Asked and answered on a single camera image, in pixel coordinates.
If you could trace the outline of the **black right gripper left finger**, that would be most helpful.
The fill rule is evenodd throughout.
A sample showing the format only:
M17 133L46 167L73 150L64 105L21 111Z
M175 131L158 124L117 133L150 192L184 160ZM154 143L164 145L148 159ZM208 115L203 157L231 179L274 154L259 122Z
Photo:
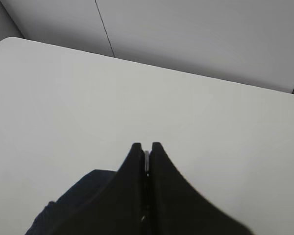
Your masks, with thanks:
M134 143L98 194L49 230L50 235L145 235L144 152Z

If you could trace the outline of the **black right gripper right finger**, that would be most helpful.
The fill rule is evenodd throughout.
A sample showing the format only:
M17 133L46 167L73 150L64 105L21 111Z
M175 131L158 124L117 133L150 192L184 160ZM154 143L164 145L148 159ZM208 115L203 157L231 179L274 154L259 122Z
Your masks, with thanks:
M154 235L250 235L191 186L159 142L148 160L149 222Z

